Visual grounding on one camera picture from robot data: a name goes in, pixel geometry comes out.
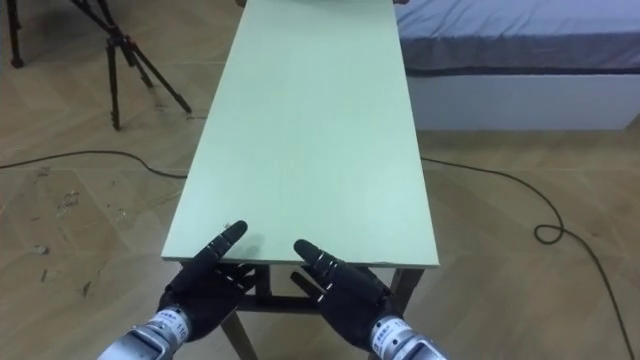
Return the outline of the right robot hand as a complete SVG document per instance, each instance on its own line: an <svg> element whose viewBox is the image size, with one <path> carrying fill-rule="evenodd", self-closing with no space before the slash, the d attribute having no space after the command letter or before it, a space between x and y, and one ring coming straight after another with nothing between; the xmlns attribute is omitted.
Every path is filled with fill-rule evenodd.
<svg viewBox="0 0 640 360"><path fill-rule="evenodd" d="M338 335L372 353L372 336L381 320L399 314L389 287L372 271L351 265L307 240L297 240L293 248L304 260L304 272L292 273L291 281L315 303Z"/></svg>

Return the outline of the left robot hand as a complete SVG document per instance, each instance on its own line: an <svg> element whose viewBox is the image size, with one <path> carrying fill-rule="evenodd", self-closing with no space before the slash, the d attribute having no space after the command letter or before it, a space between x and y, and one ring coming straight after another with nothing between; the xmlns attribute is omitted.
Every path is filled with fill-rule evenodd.
<svg viewBox="0 0 640 360"><path fill-rule="evenodd" d="M260 280L255 266L222 261L247 229L243 220L233 223L183 265L165 287L158 308L176 308L184 313L188 342L206 337L221 325Z"/></svg>

